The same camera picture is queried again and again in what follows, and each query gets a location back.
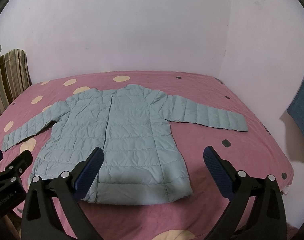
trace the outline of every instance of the white wall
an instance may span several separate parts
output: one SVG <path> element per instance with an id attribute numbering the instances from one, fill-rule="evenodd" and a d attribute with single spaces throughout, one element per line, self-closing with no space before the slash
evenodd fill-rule
<path id="1" fill-rule="evenodd" d="M 298 0 L 232 0 L 219 78 L 265 124 L 295 175 L 287 221 L 304 221 L 304 138 L 285 112 L 304 76 L 304 9 Z"/>
<path id="2" fill-rule="evenodd" d="M 32 83 L 113 70 L 218 76 L 231 0 L 10 0 L 2 54 L 27 53 Z"/>

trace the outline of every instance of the light blue puffer jacket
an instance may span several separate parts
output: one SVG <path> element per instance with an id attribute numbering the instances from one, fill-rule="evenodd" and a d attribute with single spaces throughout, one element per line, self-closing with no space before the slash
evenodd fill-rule
<path id="1" fill-rule="evenodd" d="M 3 150 L 36 135 L 50 122 L 51 138 L 39 152 L 36 175 L 56 178 L 85 160 L 95 147 L 104 163 L 85 198 L 88 202 L 146 205 L 192 194 L 188 172 L 168 121 L 247 131 L 241 114 L 195 103 L 140 85 L 90 89 L 58 101 L 4 137 Z"/>

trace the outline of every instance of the jacket's right sleeve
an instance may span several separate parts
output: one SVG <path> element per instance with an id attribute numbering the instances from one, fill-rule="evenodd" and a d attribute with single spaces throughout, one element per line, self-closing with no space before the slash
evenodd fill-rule
<path id="1" fill-rule="evenodd" d="M 238 113 L 147 88 L 144 89 L 144 97 L 150 108 L 171 122 L 189 122 L 219 129 L 248 131 L 244 116 Z"/>
<path id="2" fill-rule="evenodd" d="M 65 101 L 57 101 L 44 112 L 31 118 L 20 128 L 5 135 L 2 150 L 7 151 L 15 144 L 18 144 L 30 136 L 36 135 L 42 131 L 43 128 L 47 127 L 52 121 L 59 122 L 61 118 L 70 110 L 70 107 Z"/>

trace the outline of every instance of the striped fabric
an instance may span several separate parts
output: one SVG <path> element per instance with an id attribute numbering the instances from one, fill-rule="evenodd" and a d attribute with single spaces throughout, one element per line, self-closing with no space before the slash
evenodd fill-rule
<path id="1" fill-rule="evenodd" d="M 26 53 L 13 49 L 0 57 L 0 115 L 31 85 Z"/>

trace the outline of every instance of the pink bed sheet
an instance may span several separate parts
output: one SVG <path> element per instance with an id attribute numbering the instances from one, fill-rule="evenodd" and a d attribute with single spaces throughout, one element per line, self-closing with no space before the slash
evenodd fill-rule
<path id="1" fill-rule="evenodd" d="M 113 80 L 120 75 L 129 76 L 130 79 L 124 82 Z M 76 82 L 64 86 L 63 84 L 70 79 L 76 79 Z M 43 85 L 41 83 L 32 85 L 0 117 L 0 148 L 5 134 L 20 127 L 40 113 L 44 107 L 58 100 L 66 100 L 68 96 L 73 95 L 75 89 L 80 87 L 99 90 L 118 89 L 127 84 L 139 84 L 153 90 L 162 90 L 169 95 L 180 95 L 201 104 L 241 113 L 245 116 L 249 131 L 237 132 L 190 123 L 171 123 L 173 137 L 188 168 L 194 195 L 174 203 L 148 206 L 116 206 L 80 201 L 86 216 L 104 239 L 153 240 L 157 235 L 175 229 L 188 230 L 196 237 L 195 239 L 203 239 L 228 204 L 228 200 L 221 196 L 203 162 L 203 150 L 209 145 L 214 147 L 221 158 L 229 160 L 237 170 L 244 170 L 250 176 L 258 178 L 273 174 L 281 190 L 291 184 L 293 168 L 260 120 L 217 79 L 191 73 L 107 72 L 61 78 Z M 38 96 L 43 97 L 36 104 L 31 104 Z M 4 132 L 4 127 L 10 121 L 14 124 L 9 131 Z M 51 129 L 47 129 L 34 136 L 36 145 L 32 151 L 33 159 L 49 139 L 50 133 Z M 231 142 L 228 148 L 222 144 L 225 139 Z M 21 144 L 18 144 L 4 153 L 0 171 L 19 155 L 20 146 Z M 32 165 L 21 177 L 25 189 L 31 169 Z M 281 177 L 283 172 L 287 174 L 286 179 Z M 245 223 L 252 201 L 249 202 L 240 224 Z M 15 212 L 19 215 L 22 210 L 23 203 L 15 208 Z M 60 207 L 58 214 L 67 233 L 73 235 Z"/>

